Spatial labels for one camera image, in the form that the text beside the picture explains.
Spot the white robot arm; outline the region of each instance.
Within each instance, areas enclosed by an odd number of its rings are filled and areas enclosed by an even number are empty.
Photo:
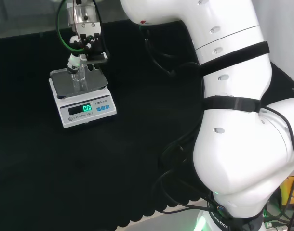
[[[121,0],[128,17],[140,25],[182,20],[200,65],[219,64],[264,38],[251,0]],[[204,76],[206,99],[214,96],[260,101],[271,82],[268,54],[258,55]],[[269,105],[283,114],[294,132],[294,99]],[[258,215],[294,169],[286,123],[274,113],[211,108],[204,112],[194,149],[194,165],[214,199],[235,218]],[[199,217],[220,230],[208,212]]]

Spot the velcro strap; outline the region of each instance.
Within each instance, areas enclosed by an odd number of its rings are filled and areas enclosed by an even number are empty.
[[[225,69],[227,67],[243,63],[250,59],[270,53],[268,42],[260,42],[249,47],[242,48],[238,51],[231,52],[219,58],[213,59],[200,65],[202,76]]]
[[[261,101],[241,98],[241,97],[231,97],[231,96],[212,96],[204,99],[205,110],[209,109],[231,109],[243,112],[259,112],[261,109]]]

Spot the white wall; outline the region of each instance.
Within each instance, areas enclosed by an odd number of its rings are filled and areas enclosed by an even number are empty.
[[[294,0],[252,0],[270,59],[294,80]]]

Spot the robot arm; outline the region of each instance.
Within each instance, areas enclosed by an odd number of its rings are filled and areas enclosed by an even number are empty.
[[[80,64],[99,64],[107,61],[107,48],[101,30],[101,18],[93,0],[67,0],[68,24],[76,33],[70,40],[74,49],[67,65],[68,71],[76,73]]]
[[[182,20],[201,65],[264,42],[251,0],[121,3],[128,17],[140,25]],[[270,82],[270,60],[264,54],[204,76],[205,95],[260,101]],[[294,99],[269,107],[285,115],[294,130]],[[202,182],[236,218],[249,218],[261,212],[274,190],[294,169],[287,126],[266,110],[206,110],[193,158]]]

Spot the digital scale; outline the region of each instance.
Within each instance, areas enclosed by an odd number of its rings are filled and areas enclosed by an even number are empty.
[[[85,72],[85,79],[80,81],[74,81],[67,69],[50,73],[50,86],[64,128],[117,113],[102,71],[86,67]]]

